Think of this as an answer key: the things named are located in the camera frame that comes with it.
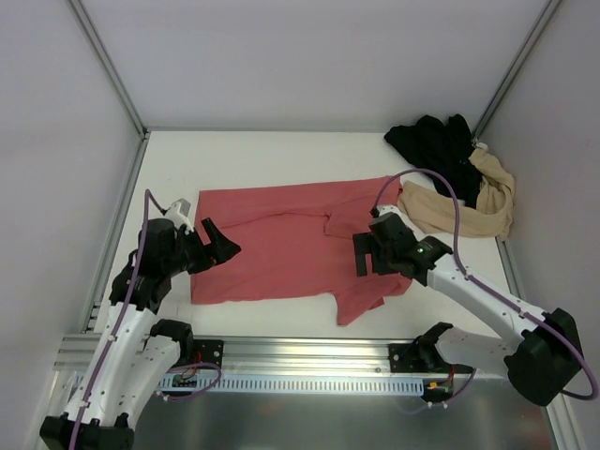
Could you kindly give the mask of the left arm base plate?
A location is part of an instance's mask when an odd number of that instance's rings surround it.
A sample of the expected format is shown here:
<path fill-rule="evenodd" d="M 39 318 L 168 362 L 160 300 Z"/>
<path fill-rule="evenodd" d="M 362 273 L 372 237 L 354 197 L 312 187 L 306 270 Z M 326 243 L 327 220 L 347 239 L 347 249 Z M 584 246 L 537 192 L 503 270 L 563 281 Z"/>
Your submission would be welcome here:
<path fill-rule="evenodd" d="M 195 338 L 193 341 L 193 363 L 210 363 L 221 368 L 223 353 L 223 340 L 213 338 Z"/>

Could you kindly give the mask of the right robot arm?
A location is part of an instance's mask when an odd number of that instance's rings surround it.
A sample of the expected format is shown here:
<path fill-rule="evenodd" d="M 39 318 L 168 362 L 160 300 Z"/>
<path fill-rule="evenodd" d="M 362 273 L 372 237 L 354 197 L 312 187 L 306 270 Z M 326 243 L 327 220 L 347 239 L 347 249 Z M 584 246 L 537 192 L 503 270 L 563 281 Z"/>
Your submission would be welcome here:
<path fill-rule="evenodd" d="M 589 374 L 577 325 L 566 311 L 547 312 L 502 293 L 460 262 L 440 239 L 417 238 L 401 216 L 386 210 L 352 238 L 356 274 L 402 275 L 469 310 L 494 337 L 439 322 L 417 337 L 400 361 L 413 370 L 453 366 L 505 378 L 525 399 L 547 406 L 579 372 Z"/>

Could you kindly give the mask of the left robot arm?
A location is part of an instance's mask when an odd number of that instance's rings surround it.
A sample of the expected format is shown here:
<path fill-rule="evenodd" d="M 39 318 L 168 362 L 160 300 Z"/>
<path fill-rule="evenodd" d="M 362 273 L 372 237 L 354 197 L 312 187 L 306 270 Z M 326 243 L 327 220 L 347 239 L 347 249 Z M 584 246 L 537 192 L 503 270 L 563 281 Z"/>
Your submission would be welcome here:
<path fill-rule="evenodd" d="M 63 412 L 48 415 L 39 436 L 51 449 L 129 449 L 135 427 L 159 382 L 195 354 L 190 324 L 158 317 L 173 278 L 228 262 L 241 248 L 209 218 L 204 243 L 175 214 L 147 219 L 138 247 L 112 282 L 107 322 L 82 383 Z"/>

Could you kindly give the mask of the pink t shirt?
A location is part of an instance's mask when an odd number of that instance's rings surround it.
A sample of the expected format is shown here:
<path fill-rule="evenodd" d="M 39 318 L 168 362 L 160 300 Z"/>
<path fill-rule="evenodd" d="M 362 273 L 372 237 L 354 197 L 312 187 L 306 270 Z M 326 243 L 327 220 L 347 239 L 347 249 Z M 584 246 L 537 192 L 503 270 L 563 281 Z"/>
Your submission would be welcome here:
<path fill-rule="evenodd" d="M 337 324 L 348 325 L 386 297 L 404 294 L 401 275 L 356 274 L 353 235 L 368 231 L 372 205 L 394 205 L 402 187 L 388 177 L 204 190 L 196 219 L 211 218 L 241 251 L 194 275 L 195 305 L 333 295 Z"/>

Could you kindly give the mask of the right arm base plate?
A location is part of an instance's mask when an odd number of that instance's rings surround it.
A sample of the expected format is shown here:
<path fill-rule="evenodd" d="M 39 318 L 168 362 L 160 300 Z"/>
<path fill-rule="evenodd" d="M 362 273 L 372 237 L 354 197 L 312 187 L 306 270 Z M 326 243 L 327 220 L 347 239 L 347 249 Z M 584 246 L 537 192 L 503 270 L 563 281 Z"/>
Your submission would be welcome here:
<path fill-rule="evenodd" d="M 449 373 L 445 362 L 432 344 L 392 343 L 387 346 L 392 373 Z"/>

